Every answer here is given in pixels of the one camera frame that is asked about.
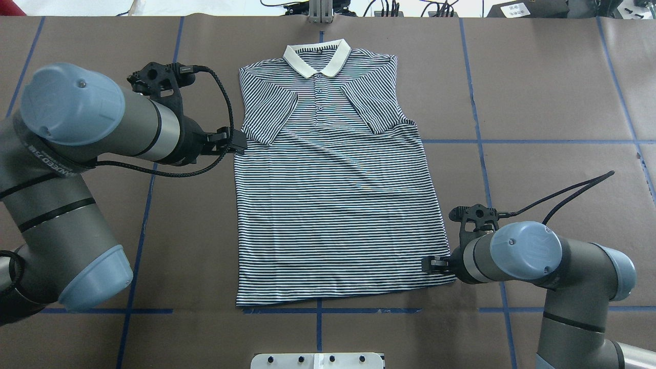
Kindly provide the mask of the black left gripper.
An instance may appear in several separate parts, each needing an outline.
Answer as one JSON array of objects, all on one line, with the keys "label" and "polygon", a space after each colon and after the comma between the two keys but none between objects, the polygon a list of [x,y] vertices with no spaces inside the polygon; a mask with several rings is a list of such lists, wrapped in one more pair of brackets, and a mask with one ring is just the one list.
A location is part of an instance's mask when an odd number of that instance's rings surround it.
[{"label": "black left gripper", "polygon": [[162,65],[151,61],[127,77],[134,93],[145,96],[154,107],[156,129],[140,159],[171,166],[196,164],[199,156],[243,154],[248,138],[242,131],[222,127],[207,133],[183,113],[180,89],[195,82],[192,66],[181,63]]}]

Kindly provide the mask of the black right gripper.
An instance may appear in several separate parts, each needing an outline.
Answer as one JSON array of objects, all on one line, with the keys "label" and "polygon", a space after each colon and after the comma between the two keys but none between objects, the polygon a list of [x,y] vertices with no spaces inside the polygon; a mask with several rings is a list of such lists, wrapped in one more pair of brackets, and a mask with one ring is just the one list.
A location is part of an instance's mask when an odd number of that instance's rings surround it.
[{"label": "black right gripper", "polygon": [[499,229],[497,210],[482,204],[459,206],[450,210],[449,218],[461,224],[459,247],[450,256],[422,257],[422,271],[453,273],[459,280],[499,280],[501,270],[490,256],[491,234]]}]

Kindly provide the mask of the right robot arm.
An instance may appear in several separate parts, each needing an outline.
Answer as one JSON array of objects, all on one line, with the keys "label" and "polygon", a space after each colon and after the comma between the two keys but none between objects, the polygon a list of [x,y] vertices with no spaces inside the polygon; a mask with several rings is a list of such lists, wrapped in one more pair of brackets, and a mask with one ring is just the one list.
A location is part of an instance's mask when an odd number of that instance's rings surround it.
[{"label": "right robot arm", "polygon": [[654,368],[653,351],[605,336],[609,304],[637,284],[630,257],[533,220],[499,226],[509,217],[481,204],[453,208],[459,246],[423,257],[422,270],[469,284],[520,281],[545,289],[536,368]]}]

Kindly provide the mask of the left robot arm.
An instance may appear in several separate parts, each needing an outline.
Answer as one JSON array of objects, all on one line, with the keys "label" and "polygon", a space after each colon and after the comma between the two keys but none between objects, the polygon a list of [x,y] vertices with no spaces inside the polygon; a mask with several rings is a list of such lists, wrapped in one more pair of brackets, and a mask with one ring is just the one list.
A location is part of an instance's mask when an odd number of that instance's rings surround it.
[{"label": "left robot arm", "polygon": [[[182,87],[199,72],[218,84],[229,125],[205,132],[183,113]],[[59,303],[83,312],[133,282],[133,269],[82,174],[113,166],[160,177],[186,178],[202,170],[167,173],[103,154],[181,167],[198,156],[243,154],[230,99],[207,66],[152,61],[128,77],[130,88],[70,63],[37,70],[19,109],[2,121],[2,203],[24,244],[2,250],[2,325]]]}]

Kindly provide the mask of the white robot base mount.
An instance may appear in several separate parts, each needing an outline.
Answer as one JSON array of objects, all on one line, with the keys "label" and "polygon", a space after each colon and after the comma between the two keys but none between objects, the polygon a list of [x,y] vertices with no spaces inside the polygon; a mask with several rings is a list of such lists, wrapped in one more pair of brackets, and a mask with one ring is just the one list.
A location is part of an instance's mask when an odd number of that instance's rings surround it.
[{"label": "white robot base mount", "polygon": [[251,368],[385,368],[383,354],[373,352],[262,353]]}]

